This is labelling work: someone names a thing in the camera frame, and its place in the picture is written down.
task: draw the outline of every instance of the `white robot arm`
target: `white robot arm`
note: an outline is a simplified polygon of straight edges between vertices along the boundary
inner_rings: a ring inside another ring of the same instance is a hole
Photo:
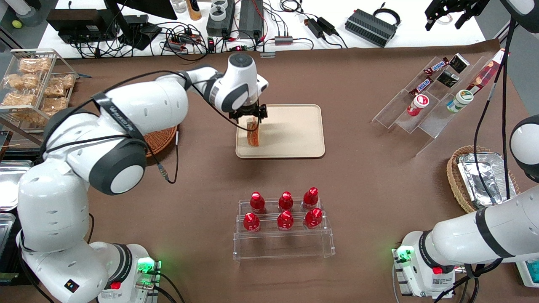
[[[87,190],[117,195],[135,187],[146,166],[143,135],[181,123],[186,90],[235,116],[266,117],[258,96],[268,82],[245,54],[230,56],[225,74],[212,67],[112,89],[93,98],[100,116],[66,109],[51,118],[44,162],[19,181],[22,258],[63,303],[144,302],[155,262],[137,244],[86,244]]]
[[[525,174],[539,182],[539,115],[518,123],[510,150]],[[539,185],[508,201],[414,231],[397,249],[411,291],[434,298],[454,282],[454,267],[539,258]],[[449,279],[450,283],[435,281]]]

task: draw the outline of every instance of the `tape roll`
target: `tape roll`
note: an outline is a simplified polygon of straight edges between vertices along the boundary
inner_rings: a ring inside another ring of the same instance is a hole
[[[219,5],[223,9],[226,9],[229,6],[229,2],[227,0],[211,0],[211,6]]]
[[[223,21],[226,18],[226,10],[220,5],[214,5],[210,8],[210,18],[213,21]]]

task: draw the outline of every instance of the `clear acrylic display stand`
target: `clear acrylic display stand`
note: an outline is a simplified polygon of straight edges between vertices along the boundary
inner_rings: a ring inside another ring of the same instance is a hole
[[[476,77],[487,64],[488,59],[486,57],[481,57],[475,64],[470,64],[466,67],[460,74],[450,66],[446,66],[440,71],[433,73],[429,76],[433,80],[433,83],[421,92],[421,94],[424,94],[429,98],[429,105],[422,109],[417,116],[410,116],[406,112],[406,109],[412,103],[413,96],[408,94],[408,92],[412,91],[425,81],[427,74],[423,72],[424,69],[432,67],[441,61],[442,59],[434,57],[434,59],[422,68],[417,76],[393,99],[391,99],[391,101],[389,101],[389,103],[372,120],[373,122],[378,121],[388,129],[396,124],[409,134],[413,133],[417,128],[424,131],[430,138],[416,155],[429,146],[456,115],[447,110],[447,103],[451,101],[460,90],[468,87],[474,77]],[[451,88],[436,80],[444,70],[448,70],[460,77],[460,80]]]
[[[293,197],[292,216],[294,225],[288,231],[277,228],[279,200],[266,200],[266,214],[260,218],[260,231],[248,232],[243,226],[245,214],[251,212],[249,200],[239,202],[239,214],[236,217],[234,233],[234,260],[291,258],[306,256],[331,257],[335,254],[333,232],[327,213],[319,200],[317,207],[323,211],[322,223],[315,229],[305,229],[303,218],[307,212],[301,211],[301,197]]]

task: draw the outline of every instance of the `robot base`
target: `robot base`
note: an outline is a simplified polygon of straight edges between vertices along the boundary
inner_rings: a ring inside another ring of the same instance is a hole
[[[423,232],[412,231],[404,237],[402,245],[393,250],[395,262],[401,258],[406,262],[396,263],[397,271],[402,268],[402,279],[399,275],[399,283],[406,281],[412,295],[416,297],[437,298],[441,292],[448,289],[455,282],[455,271],[445,274],[434,274],[421,257],[419,252],[419,238]],[[444,299],[453,297],[453,292],[444,296]]]
[[[121,283],[117,290],[103,290],[99,296],[99,303],[141,303],[147,302],[148,293],[153,293],[153,290],[145,290],[135,287],[137,284],[153,283],[155,276],[140,272],[142,267],[150,270],[158,270],[157,262],[153,261],[144,247],[138,244],[128,244],[127,247],[133,254],[131,270],[127,278]]]

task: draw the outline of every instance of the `basket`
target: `basket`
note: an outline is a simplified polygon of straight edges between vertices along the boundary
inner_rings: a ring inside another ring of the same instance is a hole
[[[477,151],[478,153],[489,152],[490,149],[477,146]],[[447,161],[447,179],[449,180],[449,185],[451,186],[453,195],[455,196],[455,199],[457,199],[457,202],[459,202],[460,207],[462,207],[462,209],[464,209],[467,213],[474,212],[477,209],[474,208],[472,201],[470,201],[468,197],[468,191],[466,190],[466,186],[464,185],[464,181],[460,175],[459,168],[457,167],[457,157],[469,153],[473,153],[473,146],[463,146],[457,149],[449,161]],[[513,182],[513,185],[515,186],[515,192],[520,194],[520,189],[516,184],[515,176],[511,173],[511,171],[509,171],[508,174],[509,178]]]
[[[165,147],[167,147],[171,141],[174,140],[176,137],[176,128],[177,126],[160,130],[158,132],[149,133],[144,136],[144,139],[153,150],[154,154],[164,150]],[[146,158],[149,157],[151,157],[151,153],[150,151],[147,151]]]

